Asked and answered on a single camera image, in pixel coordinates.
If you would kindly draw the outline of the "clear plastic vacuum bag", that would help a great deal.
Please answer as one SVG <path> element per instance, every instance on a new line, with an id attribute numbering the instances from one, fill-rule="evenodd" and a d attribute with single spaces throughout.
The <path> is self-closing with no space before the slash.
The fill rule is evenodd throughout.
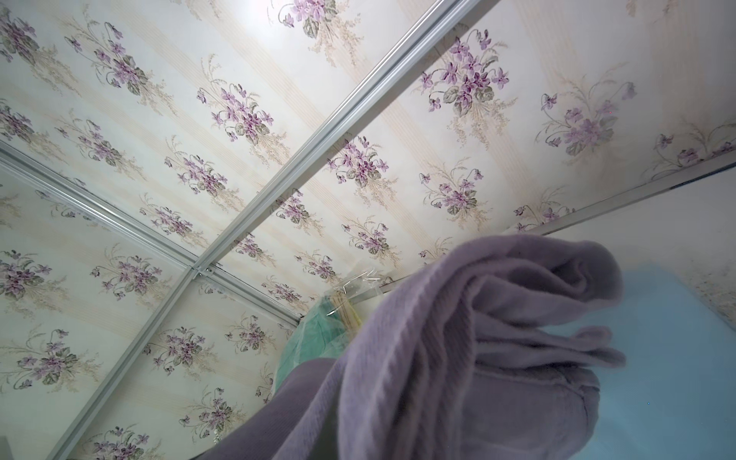
<path id="1" fill-rule="evenodd" d="M 274 372 L 272 391 L 299 365 L 318 358 L 336 360 L 362 327 L 356 305 L 387 293 L 394 279 L 375 269 L 359 271 L 328 289 L 289 335 Z"/>

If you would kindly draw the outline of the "light blue garment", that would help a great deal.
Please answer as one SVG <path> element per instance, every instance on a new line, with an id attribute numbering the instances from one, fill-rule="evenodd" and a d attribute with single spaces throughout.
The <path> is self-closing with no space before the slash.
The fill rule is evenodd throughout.
<path id="1" fill-rule="evenodd" d="M 734 458 L 735 333 L 677 277 L 629 270 L 619 306 L 551 331 L 585 326 L 609 327 L 627 363 L 594 370 L 599 420 L 578 458 Z"/>

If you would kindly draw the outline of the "purple garment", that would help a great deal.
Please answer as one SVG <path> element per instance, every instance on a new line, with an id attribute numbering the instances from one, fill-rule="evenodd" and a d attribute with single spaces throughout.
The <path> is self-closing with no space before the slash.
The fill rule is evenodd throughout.
<path id="1" fill-rule="evenodd" d="M 549 328 L 615 305 L 599 243 L 484 237 L 386 297 L 344 354 L 299 365 L 208 459 L 569 459 L 598 420 L 603 326 Z"/>

